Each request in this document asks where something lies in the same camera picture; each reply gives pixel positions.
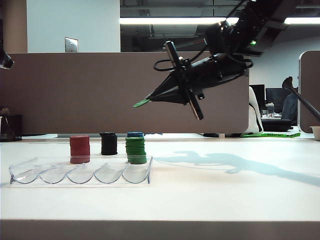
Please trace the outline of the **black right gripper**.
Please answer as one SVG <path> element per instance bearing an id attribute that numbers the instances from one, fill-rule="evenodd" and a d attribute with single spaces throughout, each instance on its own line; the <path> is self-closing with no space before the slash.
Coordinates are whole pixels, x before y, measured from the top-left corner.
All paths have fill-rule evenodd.
<path id="1" fill-rule="evenodd" d="M 180 60 L 172 41 L 164 47 L 175 70 L 146 98 L 152 102 L 189 104 L 198 120 L 204 115 L 198 100 L 205 98 L 204 89 L 228 83 L 245 74 L 243 58 L 233 59 L 226 53 L 217 53 L 195 63 Z"/>

